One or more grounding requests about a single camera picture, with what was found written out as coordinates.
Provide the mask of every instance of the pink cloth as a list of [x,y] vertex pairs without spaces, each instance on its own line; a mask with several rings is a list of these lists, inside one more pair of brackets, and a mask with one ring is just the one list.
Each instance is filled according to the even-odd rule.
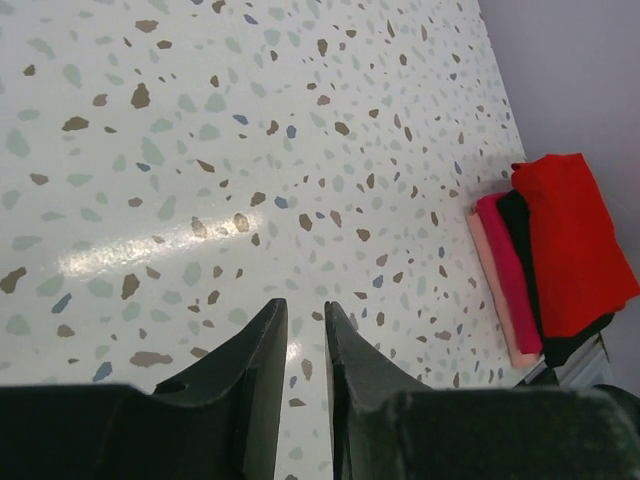
[[511,365],[513,368],[526,368],[540,359],[540,355],[535,353],[523,354],[518,348],[516,341],[516,334],[513,330],[513,324],[511,322],[511,314],[509,313],[509,306],[507,305],[507,299],[504,297],[502,288],[500,287],[500,279],[498,278],[498,270],[496,269],[496,263],[491,253],[491,247],[489,246],[489,240],[487,234],[480,220],[480,216],[477,213],[473,213],[467,217],[467,223],[469,224],[469,230],[473,237],[473,242],[476,244],[476,250],[478,251],[478,257],[480,257],[480,263],[482,269],[487,277],[489,288],[493,294],[493,303],[496,306],[496,312],[498,313],[498,319],[502,325],[502,333],[507,342],[507,348],[509,349],[509,357],[511,358]]
[[533,319],[522,264],[496,206],[496,202],[504,195],[496,193],[481,198],[477,205],[478,214],[496,262],[500,286],[509,305],[518,348],[522,353],[540,353],[542,341]]

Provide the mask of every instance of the terrazzo floor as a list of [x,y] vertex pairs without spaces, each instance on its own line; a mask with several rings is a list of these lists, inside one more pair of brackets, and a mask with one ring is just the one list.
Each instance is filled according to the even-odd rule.
[[277,475],[331,478],[323,303],[512,386],[464,215],[523,158],[475,0],[0,0],[0,383],[143,391],[289,308]]

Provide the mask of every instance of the red cloth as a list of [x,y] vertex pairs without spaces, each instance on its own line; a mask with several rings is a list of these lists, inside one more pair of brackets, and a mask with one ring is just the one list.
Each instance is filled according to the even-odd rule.
[[547,337],[571,337],[640,294],[584,157],[547,155],[514,165],[526,199],[531,249]]
[[504,195],[496,193],[478,200],[478,214],[495,259],[500,287],[507,299],[518,349],[522,353],[540,353],[542,341],[533,319],[522,265],[496,206],[498,199]]

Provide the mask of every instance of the purple wall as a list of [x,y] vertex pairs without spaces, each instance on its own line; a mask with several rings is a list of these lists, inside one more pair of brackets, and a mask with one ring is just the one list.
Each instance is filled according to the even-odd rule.
[[[640,1],[479,0],[525,152],[583,152],[640,274]],[[605,332],[640,395],[640,301]]]

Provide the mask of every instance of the stack of folded fabric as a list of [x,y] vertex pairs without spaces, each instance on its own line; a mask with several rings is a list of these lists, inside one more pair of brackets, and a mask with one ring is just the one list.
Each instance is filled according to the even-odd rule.
[[515,368],[564,365],[640,294],[582,154],[513,165],[467,217]]

